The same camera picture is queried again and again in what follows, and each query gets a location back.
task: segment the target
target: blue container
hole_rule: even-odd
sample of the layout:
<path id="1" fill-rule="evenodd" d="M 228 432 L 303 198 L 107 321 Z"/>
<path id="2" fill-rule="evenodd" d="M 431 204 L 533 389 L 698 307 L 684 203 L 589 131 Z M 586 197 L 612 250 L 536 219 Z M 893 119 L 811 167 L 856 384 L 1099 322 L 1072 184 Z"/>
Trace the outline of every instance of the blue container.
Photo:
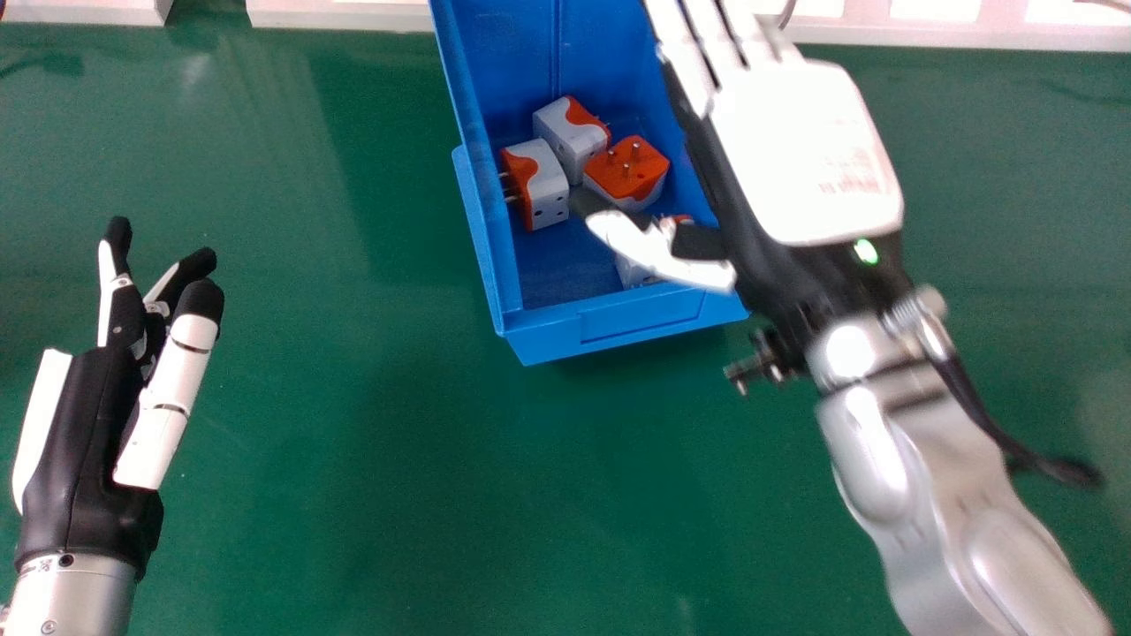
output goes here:
<path id="1" fill-rule="evenodd" d="M 672 114 L 637 0 L 432 0 L 440 54 L 464 144 L 456 177 L 495 332 L 537 364 L 723 323 L 737 296 L 674 283 L 623 290 L 613 255 L 571 217 L 534 233 L 503 203 L 499 149 L 530 139 L 530 114 L 570 94 L 672 160 L 656 215 L 717 226 Z"/>

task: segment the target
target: gray wire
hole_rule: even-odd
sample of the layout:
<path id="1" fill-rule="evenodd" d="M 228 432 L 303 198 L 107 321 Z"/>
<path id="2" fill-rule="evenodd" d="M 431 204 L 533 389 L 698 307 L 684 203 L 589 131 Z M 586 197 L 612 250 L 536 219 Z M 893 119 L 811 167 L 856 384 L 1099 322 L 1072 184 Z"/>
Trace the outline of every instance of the gray wire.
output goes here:
<path id="1" fill-rule="evenodd" d="M 789 24 L 789 18 L 793 17 L 793 10 L 797 8 L 797 0 L 786 0 L 785 7 L 782 8 L 782 12 L 778 15 L 778 28 L 785 28 L 785 25 Z"/>
<path id="2" fill-rule="evenodd" d="M 1072 0 L 1073 2 L 1079 2 L 1081 5 L 1099 5 L 1100 7 L 1110 7 L 1117 11 L 1126 11 L 1131 14 L 1131 0 Z"/>

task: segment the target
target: green tabletop surface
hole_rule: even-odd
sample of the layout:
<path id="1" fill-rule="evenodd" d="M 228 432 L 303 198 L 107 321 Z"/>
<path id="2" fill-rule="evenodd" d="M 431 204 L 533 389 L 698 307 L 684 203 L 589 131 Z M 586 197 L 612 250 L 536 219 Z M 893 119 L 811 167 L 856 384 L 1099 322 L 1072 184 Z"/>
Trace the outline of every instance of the green tabletop surface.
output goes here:
<path id="1" fill-rule="evenodd" d="M 991 411 L 1106 473 L 1016 485 L 1131 633 L 1131 60 L 806 52 L 858 81 L 908 268 Z M 130 634 L 901 634 L 815 389 L 722 377 L 750 326 L 517 362 L 458 144 L 431 36 L 190 0 L 163 29 L 0 25 L 0 467 L 41 351 L 93 346 L 111 215 L 143 287 L 219 255 L 223 334 Z"/>

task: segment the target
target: black and white robotic hand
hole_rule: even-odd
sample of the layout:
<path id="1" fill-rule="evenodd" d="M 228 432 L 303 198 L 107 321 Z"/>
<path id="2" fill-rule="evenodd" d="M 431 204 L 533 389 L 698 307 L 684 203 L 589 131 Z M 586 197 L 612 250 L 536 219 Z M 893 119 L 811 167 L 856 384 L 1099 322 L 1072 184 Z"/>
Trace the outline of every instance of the black and white robotic hand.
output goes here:
<path id="1" fill-rule="evenodd" d="M 18 579 L 0 635 L 119 636 L 157 548 L 157 489 L 176 452 L 213 345 L 224 293 L 202 248 L 143 296 L 127 265 L 132 231 L 98 242 L 94 349 L 44 352 L 12 469 L 23 515 Z"/>
<path id="2" fill-rule="evenodd" d="M 1015 467 L 1079 487 L 1099 473 L 1029 450 L 986 413 L 941 294 L 904 270 L 903 195 L 855 83 L 741 0 L 642 5 L 719 229 L 607 204 L 581 206 L 589 229 L 659 277 L 737 292 L 772 324 L 726 376 L 743 394 L 756 378 L 817 383 L 836 485 L 912 634 L 1112 634 L 1010 482 Z"/>

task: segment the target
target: green light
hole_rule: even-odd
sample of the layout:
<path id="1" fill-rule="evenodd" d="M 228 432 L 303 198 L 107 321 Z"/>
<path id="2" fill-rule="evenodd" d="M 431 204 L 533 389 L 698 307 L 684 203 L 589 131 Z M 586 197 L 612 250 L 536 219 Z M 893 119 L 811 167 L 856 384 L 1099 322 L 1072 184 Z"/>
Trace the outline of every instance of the green light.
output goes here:
<path id="1" fill-rule="evenodd" d="M 872 244 L 872 241 L 861 239 L 853 243 L 852 249 L 856 252 L 856 258 L 858 258 L 864 265 L 880 264 L 880 252 L 875 250 L 875 246 Z"/>

